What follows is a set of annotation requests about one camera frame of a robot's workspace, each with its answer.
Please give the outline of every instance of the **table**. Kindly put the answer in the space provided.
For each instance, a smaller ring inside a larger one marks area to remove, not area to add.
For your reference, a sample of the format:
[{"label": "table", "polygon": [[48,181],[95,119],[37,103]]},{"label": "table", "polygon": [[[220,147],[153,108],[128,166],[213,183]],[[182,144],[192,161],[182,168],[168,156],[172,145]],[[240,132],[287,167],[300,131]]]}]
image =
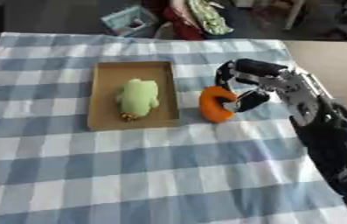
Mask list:
[{"label": "table", "polygon": [[[292,63],[275,40],[4,33],[0,223],[347,223],[276,94],[220,124],[199,114],[202,89],[235,57]],[[91,131],[93,65],[133,60],[172,61],[180,124]]]},{"label": "table", "polygon": [[284,41],[298,65],[347,105],[347,42]]}]

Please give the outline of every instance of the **white furniture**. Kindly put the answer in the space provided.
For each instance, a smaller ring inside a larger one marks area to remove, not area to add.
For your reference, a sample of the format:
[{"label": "white furniture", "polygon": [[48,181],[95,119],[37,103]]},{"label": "white furniture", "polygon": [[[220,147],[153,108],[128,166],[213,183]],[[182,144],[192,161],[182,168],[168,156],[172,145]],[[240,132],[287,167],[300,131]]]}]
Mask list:
[{"label": "white furniture", "polygon": [[252,8],[255,0],[232,0],[236,7]]}]

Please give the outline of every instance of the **red cloth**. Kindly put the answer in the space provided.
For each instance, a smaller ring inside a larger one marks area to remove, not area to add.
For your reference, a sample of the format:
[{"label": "red cloth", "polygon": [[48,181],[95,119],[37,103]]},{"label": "red cloth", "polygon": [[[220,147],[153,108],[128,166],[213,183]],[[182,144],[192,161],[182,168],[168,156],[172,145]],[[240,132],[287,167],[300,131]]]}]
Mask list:
[{"label": "red cloth", "polygon": [[163,15],[173,24],[173,29],[181,39],[185,40],[203,40],[202,32],[195,26],[186,23],[185,20],[180,17],[171,8],[167,7],[163,12]]}]

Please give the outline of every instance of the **plastic container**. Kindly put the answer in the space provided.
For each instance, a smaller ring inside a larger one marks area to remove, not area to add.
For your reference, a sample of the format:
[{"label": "plastic container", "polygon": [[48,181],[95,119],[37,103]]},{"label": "plastic container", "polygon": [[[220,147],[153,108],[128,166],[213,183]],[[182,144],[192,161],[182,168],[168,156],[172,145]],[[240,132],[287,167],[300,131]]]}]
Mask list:
[{"label": "plastic container", "polygon": [[101,20],[114,35],[137,38],[152,38],[158,22],[151,12],[138,5],[109,14]]}]

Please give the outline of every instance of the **floor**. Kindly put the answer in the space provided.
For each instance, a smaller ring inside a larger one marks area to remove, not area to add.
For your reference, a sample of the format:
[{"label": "floor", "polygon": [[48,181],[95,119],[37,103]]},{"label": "floor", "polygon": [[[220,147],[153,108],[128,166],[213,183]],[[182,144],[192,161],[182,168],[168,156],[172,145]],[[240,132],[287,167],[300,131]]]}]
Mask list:
[{"label": "floor", "polygon": [[[6,1],[6,31],[8,32],[60,32],[107,33],[100,17],[119,11],[140,0],[2,0]],[[284,15],[271,15],[272,23],[255,17],[250,10],[232,6],[230,9],[233,38],[249,39],[321,39],[319,35],[333,25],[333,15],[338,9],[333,0],[309,4],[307,19],[292,31],[283,31]]]}]

